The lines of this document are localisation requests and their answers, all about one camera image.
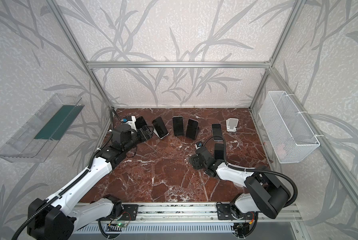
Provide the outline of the black phone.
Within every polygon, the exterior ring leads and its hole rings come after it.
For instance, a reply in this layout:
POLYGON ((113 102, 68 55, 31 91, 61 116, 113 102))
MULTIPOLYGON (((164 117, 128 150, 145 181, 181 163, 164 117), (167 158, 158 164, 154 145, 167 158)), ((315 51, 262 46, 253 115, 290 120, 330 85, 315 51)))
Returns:
POLYGON ((142 129, 144 126, 147 126, 147 123, 143 116, 140 116, 135 121, 135 127, 137 130, 142 129))
POLYGON ((159 132, 159 134, 163 134, 168 132, 165 123, 163 122, 161 117, 156 118, 155 120, 152 121, 152 124, 154 126, 154 128, 157 129, 157 131, 159 132))
POLYGON ((214 147, 214 157, 216 160, 225 160, 225 145, 224 144, 215 144, 214 147))

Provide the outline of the white-edged phone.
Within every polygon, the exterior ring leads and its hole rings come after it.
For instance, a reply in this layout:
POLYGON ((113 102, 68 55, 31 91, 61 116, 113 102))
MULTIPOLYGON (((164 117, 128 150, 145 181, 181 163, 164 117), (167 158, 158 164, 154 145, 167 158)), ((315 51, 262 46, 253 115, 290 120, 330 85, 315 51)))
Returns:
POLYGON ((221 124, 212 124, 213 140, 216 142, 223 141, 223 131, 221 124))

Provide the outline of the white front phone stand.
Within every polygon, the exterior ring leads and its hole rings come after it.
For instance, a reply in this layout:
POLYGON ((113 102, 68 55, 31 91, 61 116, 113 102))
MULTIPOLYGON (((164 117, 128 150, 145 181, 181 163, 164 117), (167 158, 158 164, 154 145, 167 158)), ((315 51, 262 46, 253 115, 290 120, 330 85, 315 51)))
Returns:
POLYGON ((235 133, 238 128, 239 119, 229 118, 226 120, 226 129, 227 132, 235 133))

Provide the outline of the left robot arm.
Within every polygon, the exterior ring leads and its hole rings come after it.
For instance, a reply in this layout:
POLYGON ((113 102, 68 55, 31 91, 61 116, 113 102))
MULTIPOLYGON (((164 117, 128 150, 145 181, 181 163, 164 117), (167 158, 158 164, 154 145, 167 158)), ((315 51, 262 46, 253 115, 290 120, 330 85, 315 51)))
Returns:
POLYGON ((133 129, 129 124, 114 128, 102 148, 97 149, 88 166, 60 190, 45 200, 36 199, 28 207, 28 219, 14 234, 23 230, 37 240, 67 240, 93 221, 117 219, 124 214, 119 198, 107 195, 79 210, 76 204, 97 182, 111 173, 138 144, 153 136, 153 126, 133 129))

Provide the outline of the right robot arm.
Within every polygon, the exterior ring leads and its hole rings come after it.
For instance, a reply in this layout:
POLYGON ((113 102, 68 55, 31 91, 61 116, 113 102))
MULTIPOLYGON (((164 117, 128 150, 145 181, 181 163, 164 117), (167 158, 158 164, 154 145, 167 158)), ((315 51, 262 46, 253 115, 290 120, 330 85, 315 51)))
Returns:
POLYGON ((230 202, 237 219, 249 212, 260 212, 275 219, 283 208, 293 204, 298 197, 298 188, 290 177, 265 166, 244 168, 229 164, 226 160, 214 158, 204 146, 197 148, 190 157, 190 163, 194 169, 204 170, 209 177, 248 189, 247 194, 240 194, 230 202))

